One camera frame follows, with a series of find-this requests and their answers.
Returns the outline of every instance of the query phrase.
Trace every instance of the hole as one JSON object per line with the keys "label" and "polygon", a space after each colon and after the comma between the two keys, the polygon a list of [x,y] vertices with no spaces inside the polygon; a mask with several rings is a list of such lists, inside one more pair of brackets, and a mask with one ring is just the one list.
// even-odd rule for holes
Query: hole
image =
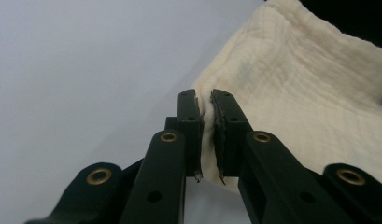
{"label": "hole", "polygon": [[303,191],[299,194],[299,197],[301,197],[301,199],[307,203],[315,203],[316,202],[316,197],[309,192]]}
{"label": "hole", "polygon": [[162,199],[162,194],[157,190],[152,191],[147,196],[147,200],[150,203],[156,203],[156,202],[160,201],[161,199]]}
{"label": "hole", "polygon": [[177,136],[174,133],[164,133],[161,135],[161,140],[164,142],[174,142],[177,140]]}
{"label": "hole", "polygon": [[362,175],[359,175],[357,172],[354,172],[352,170],[348,169],[340,169],[336,172],[336,174],[344,180],[345,182],[352,184],[352,185],[364,185],[365,179],[362,177]]}
{"label": "hole", "polygon": [[101,185],[107,182],[112,176],[112,172],[107,168],[97,168],[88,174],[86,181],[90,185]]}
{"label": "hole", "polygon": [[257,140],[258,142],[267,143],[267,142],[270,142],[272,138],[265,133],[255,133],[254,139]]}

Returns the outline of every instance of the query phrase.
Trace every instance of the white background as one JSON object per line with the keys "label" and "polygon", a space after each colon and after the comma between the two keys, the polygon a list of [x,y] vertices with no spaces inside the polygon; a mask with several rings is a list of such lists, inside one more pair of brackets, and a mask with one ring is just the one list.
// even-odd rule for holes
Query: white background
{"label": "white background", "polygon": [[[77,173],[125,168],[262,0],[0,2],[0,224],[45,217]],[[185,223],[250,223],[189,178]]]}

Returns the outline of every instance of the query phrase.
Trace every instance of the quilted fabric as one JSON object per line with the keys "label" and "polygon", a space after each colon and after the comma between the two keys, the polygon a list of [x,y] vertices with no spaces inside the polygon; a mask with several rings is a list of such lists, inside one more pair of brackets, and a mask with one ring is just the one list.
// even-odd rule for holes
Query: quilted fabric
{"label": "quilted fabric", "polygon": [[[357,166],[382,182],[382,49],[344,35],[296,0],[270,0],[193,86],[205,114],[202,166],[219,180],[210,92],[232,93],[254,130],[276,135],[301,164]],[[225,178],[238,191],[236,178]]]}

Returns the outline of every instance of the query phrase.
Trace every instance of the white cloth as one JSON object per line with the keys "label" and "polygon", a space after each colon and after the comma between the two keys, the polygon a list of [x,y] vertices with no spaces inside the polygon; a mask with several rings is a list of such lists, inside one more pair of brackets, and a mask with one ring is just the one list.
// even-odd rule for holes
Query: white cloth
{"label": "white cloth", "polygon": [[[205,113],[204,175],[220,184],[210,92],[232,93],[254,130],[276,135],[318,173],[357,166],[382,183],[382,49],[344,35],[296,0],[270,0],[193,86]],[[236,178],[226,188],[238,191]]]}

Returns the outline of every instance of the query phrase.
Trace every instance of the white towel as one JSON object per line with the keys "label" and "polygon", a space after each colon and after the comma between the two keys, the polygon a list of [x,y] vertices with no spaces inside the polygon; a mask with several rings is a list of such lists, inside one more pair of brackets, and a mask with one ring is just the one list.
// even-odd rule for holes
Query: white towel
{"label": "white towel", "polygon": [[[235,33],[193,86],[205,113],[204,175],[218,185],[213,89],[232,93],[254,130],[276,135],[318,173],[357,166],[382,183],[382,49],[309,12],[269,0]],[[225,188],[238,191],[236,178]]]}

